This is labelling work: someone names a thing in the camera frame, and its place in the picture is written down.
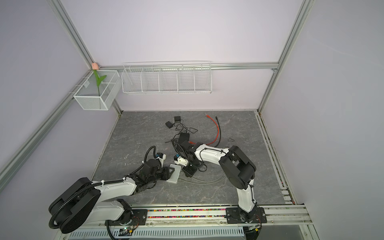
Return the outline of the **white network switch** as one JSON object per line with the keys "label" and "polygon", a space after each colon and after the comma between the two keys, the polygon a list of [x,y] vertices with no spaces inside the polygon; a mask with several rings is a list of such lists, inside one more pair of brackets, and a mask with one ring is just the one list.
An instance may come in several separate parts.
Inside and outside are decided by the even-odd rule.
{"label": "white network switch", "polygon": [[182,167],[180,165],[170,164],[170,178],[168,183],[176,184],[178,182]]}

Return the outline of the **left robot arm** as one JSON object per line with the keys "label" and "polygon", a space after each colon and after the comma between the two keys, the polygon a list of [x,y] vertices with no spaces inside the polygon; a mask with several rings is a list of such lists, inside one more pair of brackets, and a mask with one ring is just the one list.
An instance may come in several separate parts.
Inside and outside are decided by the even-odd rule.
{"label": "left robot arm", "polygon": [[91,181],[78,179],[49,206],[50,229],[71,233],[84,224],[101,222],[105,226],[140,225],[140,217],[123,197],[152,189],[158,181],[171,177],[170,169],[164,166],[166,155],[151,146],[136,170],[117,180]]}

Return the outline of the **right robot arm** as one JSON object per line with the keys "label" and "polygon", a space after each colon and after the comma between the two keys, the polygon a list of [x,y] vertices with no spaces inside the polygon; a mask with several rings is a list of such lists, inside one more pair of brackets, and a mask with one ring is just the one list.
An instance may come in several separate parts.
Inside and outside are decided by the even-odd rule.
{"label": "right robot arm", "polygon": [[171,141],[176,155],[174,162],[182,166],[185,176],[191,178],[197,171],[206,167],[206,163],[220,166],[230,183],[237,189],[238,205],[226,208],[229,224],[265,224],[265,211],[254,195],[255,164],[237,146],[220,149],[198,143]]}

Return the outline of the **black ribbed network switch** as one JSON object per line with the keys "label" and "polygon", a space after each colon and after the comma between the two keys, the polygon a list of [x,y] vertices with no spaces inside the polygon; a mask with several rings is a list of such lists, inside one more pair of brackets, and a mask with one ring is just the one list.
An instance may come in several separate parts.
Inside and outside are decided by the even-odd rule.
{"label": "black ribbed network switch", "polygon": [[181,145],[184,142],[189,142],[190,134],[189,133],[180,133],[178,143]]}

